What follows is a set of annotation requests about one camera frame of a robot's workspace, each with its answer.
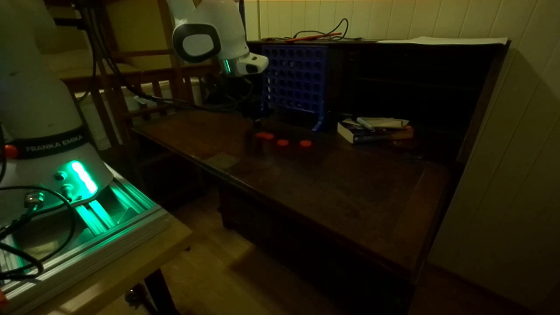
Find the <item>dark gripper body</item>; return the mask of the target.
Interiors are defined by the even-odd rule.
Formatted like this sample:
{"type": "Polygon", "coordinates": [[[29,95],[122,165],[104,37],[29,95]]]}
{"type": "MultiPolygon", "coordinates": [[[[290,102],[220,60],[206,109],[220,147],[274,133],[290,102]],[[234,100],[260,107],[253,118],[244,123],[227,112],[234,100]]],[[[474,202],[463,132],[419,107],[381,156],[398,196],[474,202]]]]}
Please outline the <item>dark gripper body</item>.
{"type": "Polygon", "coordinates": [[[260,76],[227,79],[225,97],[236,114],[241,114],[246,119],[260,119],[264,116],[260,76]]]}

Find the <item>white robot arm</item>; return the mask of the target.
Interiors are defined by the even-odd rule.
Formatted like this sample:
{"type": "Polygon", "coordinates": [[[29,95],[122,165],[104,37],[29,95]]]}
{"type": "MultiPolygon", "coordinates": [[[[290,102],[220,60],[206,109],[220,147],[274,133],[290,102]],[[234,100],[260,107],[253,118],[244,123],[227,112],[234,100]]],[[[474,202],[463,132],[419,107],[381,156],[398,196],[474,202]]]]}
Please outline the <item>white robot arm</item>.
{"type": "MultiPolygon", "coordinates": [[[[171,48],[188,63],[215,58],[229,77],[269,60],[248,49],[234,0],[164,0],[171,48]]],[[[0,0],[1,230],[61,205],[85,205],[113,175],[87,140],[66,84],[48,70],[41,37],[54,27],[38,0],[0,0]]]]}

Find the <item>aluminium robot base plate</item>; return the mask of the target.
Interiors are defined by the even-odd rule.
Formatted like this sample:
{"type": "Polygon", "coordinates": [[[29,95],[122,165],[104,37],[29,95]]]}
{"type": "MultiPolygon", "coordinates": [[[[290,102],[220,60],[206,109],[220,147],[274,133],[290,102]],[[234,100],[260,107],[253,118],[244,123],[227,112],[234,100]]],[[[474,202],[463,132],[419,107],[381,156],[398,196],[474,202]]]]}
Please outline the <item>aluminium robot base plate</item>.
{"type": "Polygon", "coordinates": [[[57,189],[3,188],[1,315],[20,315],[167,228],[166,212],[115,175],[94,189],[76,177],[57,189]]]}

